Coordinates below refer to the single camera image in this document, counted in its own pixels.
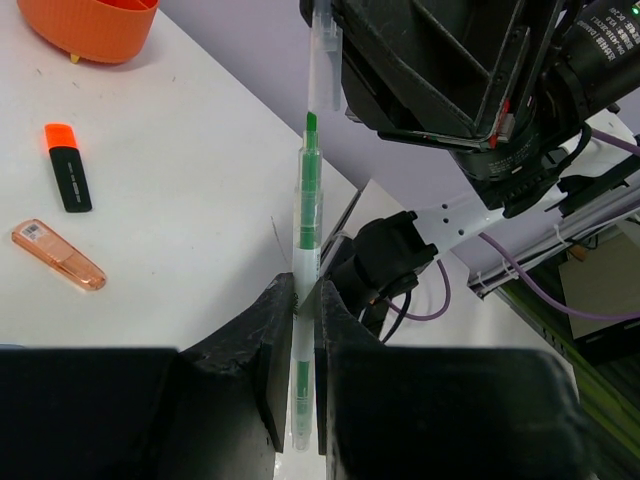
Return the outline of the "green slim highlighter pen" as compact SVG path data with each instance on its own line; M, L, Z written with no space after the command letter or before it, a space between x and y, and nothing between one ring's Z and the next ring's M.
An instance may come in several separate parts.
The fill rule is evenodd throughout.
M299 151L298 183L295 188L293 231L294 310L292 338L292 446L298 452L309 448L312 430L312 356L314 318L304 306L320 273L322 244L322 152L318 119L306 116L303 144Z

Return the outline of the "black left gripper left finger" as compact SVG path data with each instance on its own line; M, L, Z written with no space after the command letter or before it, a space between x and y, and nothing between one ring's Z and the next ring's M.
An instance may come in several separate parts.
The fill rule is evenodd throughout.
M293 277L185 351L5 348L5 479L270 479L286 437Z

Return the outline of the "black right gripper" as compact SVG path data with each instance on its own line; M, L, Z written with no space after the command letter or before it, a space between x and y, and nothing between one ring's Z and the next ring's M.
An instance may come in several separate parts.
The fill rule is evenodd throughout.
M560 1L333 1L342 90L379 135L485 147L506 116L521 124Z

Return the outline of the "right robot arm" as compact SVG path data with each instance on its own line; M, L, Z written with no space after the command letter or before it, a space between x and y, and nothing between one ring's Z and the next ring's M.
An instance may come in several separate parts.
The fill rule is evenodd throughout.
M304 1L355 119L449 152L486 209L516 217L553 189L572 212L604 192L562 174L589 121L639 86L635 1Z

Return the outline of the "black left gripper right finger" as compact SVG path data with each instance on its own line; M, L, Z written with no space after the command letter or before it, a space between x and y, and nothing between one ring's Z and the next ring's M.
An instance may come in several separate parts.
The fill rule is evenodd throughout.
M551 354L382 344L313 290L319 450L330 479L586 479L593 447Z

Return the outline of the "clear green pen cap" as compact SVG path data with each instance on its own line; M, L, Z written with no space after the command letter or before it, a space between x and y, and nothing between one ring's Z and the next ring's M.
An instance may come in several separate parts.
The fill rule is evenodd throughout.
M316 115L341 108L343 32L329 0L314 1L311 10L308 110Z

